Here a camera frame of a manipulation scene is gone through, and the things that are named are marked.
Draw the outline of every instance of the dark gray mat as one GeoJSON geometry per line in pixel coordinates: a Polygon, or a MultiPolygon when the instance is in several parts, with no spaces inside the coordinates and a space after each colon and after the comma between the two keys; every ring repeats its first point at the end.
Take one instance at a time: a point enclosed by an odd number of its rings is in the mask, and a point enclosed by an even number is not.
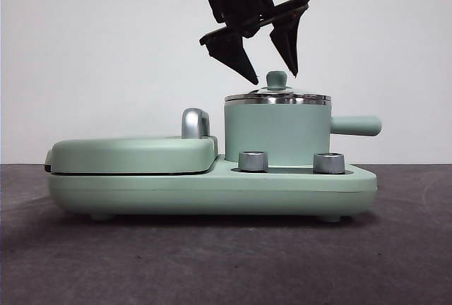
{"type": "Polygon", "coordinates": [[[37,165],[3,165],[2,304],[452,304],[452,165],[366,166],[371,211],[65,215],[37,165]]]}

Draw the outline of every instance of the robotic arm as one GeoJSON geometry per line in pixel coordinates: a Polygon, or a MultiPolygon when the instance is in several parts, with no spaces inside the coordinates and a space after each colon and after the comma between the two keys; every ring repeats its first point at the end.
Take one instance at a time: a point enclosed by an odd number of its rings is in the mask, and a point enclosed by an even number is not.
{"type": "Polygon", "coordinates": [[[253,84],[258,78],[243,48],[243,37],[253,37],[262,26],[273,24],[273,44],[290,71],[298,74],[297,33],[309,0],[290,0],[275,6],[273,0],[209,0],[218,23],[226,26],[201,38],[209,55],[253,84]]]}

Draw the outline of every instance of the stainless steel lid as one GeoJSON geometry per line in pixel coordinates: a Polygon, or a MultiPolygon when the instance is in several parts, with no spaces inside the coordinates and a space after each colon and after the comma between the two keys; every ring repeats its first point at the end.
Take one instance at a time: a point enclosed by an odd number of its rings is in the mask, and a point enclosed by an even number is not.
{"type": "Polygon", "coordinates": [[[243,95],[230,95],[225,98],[229,104],[315,104],[331,105],[331,97],[306,92],[295,92],[287,85],[287,74],[272,71],[267,75],[267,86],[243,95]]]}

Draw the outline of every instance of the mint green lid knob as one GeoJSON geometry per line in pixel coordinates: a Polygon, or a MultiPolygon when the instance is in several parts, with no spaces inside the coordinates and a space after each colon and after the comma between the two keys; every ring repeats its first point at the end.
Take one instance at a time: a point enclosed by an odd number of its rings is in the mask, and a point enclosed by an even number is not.
{"type": "Polygon", "coordinates": [[[287,88],[287,74],[284,71],[271,71],[267,74],[267,88],[269,90],[285,90],[287,88]]]}

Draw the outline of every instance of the mint green pot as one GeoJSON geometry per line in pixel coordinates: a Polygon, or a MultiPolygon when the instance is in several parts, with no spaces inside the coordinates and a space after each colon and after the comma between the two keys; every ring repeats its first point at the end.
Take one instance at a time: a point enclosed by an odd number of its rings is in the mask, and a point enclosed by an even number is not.
{"type": "Polygon", "coordinates": [[[270,165],[312,165],[314,154],[330,152],[330,135],[376,136],[375,116],[331,117],[331,98],[296,93],[284,72],[270,72],[268,87],[226,98],[226,160],[242,151],[265,151],[270,165]]]}

